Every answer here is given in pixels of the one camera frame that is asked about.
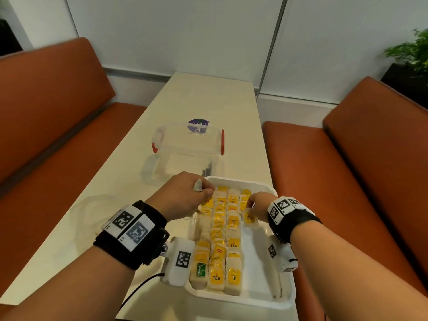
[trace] orange backrest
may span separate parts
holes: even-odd
[[[428,274],[428,111],[367,77],[324,129]]]
[[[86,38],[0,59],[0,182],[115,92]]]

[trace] green plant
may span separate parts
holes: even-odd
[[[416,37],[414,43],[402,43],[384,50],[386,57],[395,57],[402,65],[419,74],[428,74],[428,29],[412,30]]]

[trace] hand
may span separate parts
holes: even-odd
[[[275,195],[270,193],[255,193],[252,194],[247,202],[247,208],[251,208],[251,213],[260,221],[268,222],[268,208],[271,202],[278,199]]]
[[[202,180],[202,192],[193,189],[195,181]],[[212,197],[215,187],[204,177],[189,172],[173,176],[145,203],[157,209],[167,221],[177,220],[195,212],[200,204]]]

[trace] person's right arm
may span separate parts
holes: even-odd
[[[267,209],[276,198],[251,195],[253,214],[267,222]],[[330,320],[428,320],[424,295],[324,225],[298,225],[291,245]]]

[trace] white plastic container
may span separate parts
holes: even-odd
[[[216,176],[206,178],[215,186],[229,186],[242,190],[249,189],[252,193],[264,191],[276,194],[272,187],[252,181],[242,181]],[[189,238],[193,239],[195,219],[190,219]],[[243,251],[243,284],[240,296],[207,290],[195,290],[187,281],[185,289],[196,297],[208,298],[224,302],[235,302],[256,307],[288,309],[294,305],[296,286],[292,273],[278,273],[268,252],[268,236],[272,235],[269,226],[259,222],[259,228],[241,227],[241,243]]]
[[[158,161],[153,178],[169,180],[181,171],[198,175],[222,175],[220,156],[224,154],[224,131],[213,126],[168,123],[152,137]]]

